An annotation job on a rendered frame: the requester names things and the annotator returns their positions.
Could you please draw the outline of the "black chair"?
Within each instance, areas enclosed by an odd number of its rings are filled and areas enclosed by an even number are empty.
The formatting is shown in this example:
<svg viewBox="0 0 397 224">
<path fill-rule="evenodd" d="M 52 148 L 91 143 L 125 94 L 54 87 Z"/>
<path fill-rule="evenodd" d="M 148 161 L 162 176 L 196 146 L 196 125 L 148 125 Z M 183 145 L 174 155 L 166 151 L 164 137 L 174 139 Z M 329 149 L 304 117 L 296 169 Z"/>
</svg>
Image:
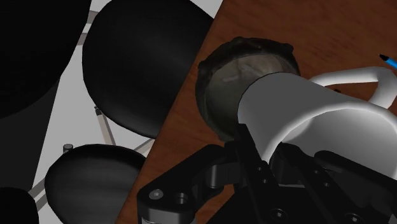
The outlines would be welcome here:
<svg viewBox="0 0 397 224">
<path fill-rule="evenodd" d="M 83 81 L 101 113 L 144 136 L 147 155 L 212 24 L 191 0 L 110 0 L 82 49 Z"/>
<path fill-rule="evenodd" d="M 92 0 L 0 0 L 0 119 L 42 98 L 60 79 Z"/>
<path fill-rule="evenodd" d="M 146 158 L 123 146 L 63 146 L 63 154 L 29 194 L 62 224 L 115 224 Z"/>
</svg>

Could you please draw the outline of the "dark brown bowl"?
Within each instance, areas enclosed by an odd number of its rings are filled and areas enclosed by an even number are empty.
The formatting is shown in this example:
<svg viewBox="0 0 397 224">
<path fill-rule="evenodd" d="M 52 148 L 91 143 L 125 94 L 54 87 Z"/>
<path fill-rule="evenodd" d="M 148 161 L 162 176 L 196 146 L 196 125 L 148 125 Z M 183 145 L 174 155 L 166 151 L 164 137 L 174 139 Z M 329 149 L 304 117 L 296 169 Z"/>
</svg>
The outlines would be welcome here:
<svg viewBox="0 0 397 224">
<path fill-rule="evenodd" d="M 248 86 L 265 75 L 300 75 L 293 46 L 271 39 L 236 37 L 198 64 L 195 97 L 206 125 L 220 141 L 231 141 L 237 109 Z"/>
</svg>

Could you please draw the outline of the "blue pen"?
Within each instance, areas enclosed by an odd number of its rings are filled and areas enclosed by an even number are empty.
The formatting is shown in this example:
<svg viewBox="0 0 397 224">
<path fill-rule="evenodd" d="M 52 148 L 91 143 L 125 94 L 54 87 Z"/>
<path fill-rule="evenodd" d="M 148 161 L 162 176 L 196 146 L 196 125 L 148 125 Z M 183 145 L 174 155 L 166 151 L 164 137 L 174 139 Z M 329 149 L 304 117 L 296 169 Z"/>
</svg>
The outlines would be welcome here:
<svg viewBox="0 0 397 224">
<path fill-rule="evenodd" d="M 386 64 L 388 64 L 388 65 L 390 65 L 391 67 L 397 69 L 397 61 L 395 61 L 394 59 L 392 59 L 392 58 L 390 58 L 390 57 L 388 57 L 388 56 L 386 56 L 386 55 L 383 55 L 383 54 L 380 54 L 379 57 L 380 57 Z"/>
</svg>

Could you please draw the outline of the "white mug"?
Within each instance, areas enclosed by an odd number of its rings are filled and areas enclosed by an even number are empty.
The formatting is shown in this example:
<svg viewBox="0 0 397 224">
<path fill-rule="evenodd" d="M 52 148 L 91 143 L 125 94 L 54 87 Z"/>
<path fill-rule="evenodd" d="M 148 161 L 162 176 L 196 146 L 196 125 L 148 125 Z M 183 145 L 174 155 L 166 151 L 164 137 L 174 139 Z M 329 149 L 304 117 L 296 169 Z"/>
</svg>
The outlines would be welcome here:
<svg viewBox="0 0 397 224">
<path fill-rule="evenodd" d="M 397 179 L 397 76 L 384 67 L 324 73 L 309 80 L 268 74 L 242 95 L 238 121 L 247 125 L 262 160 L 280 142 L 307 155 L 327 150 Z"/>
</svg>

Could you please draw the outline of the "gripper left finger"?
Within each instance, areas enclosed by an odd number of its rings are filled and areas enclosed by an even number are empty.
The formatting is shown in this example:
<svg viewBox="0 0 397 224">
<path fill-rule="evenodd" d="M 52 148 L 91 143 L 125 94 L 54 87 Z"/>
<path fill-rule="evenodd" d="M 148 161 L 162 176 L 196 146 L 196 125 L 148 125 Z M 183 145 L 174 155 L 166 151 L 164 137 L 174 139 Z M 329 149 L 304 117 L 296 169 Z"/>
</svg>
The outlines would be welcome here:
<svg viewBox="0 0 397 224">
<path fill-rule="evenodd" d="M 207 224 L 290 223 L 281 187 L 244 124 L 233 141 L 203 147 L 142 187 L 139 223 L 193 224 L 197 211 L 226 185 L 234 193 Z"/>
</svg>

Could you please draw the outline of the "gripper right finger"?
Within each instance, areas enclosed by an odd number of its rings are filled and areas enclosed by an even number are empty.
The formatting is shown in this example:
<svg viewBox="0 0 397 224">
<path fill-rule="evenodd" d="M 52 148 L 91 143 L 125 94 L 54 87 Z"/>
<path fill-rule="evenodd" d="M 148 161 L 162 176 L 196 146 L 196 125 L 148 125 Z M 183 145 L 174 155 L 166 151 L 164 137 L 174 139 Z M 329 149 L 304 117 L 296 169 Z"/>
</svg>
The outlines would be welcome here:
<svg viewBox="0 0 397 224">
<path fill-rule="evenodd" d="M 310 157 L 280 143 L 274 156 L 302 182 L 327 224 L 389 224 L 397 217 L 397 180 L 330 151 Z"/>
</svg>

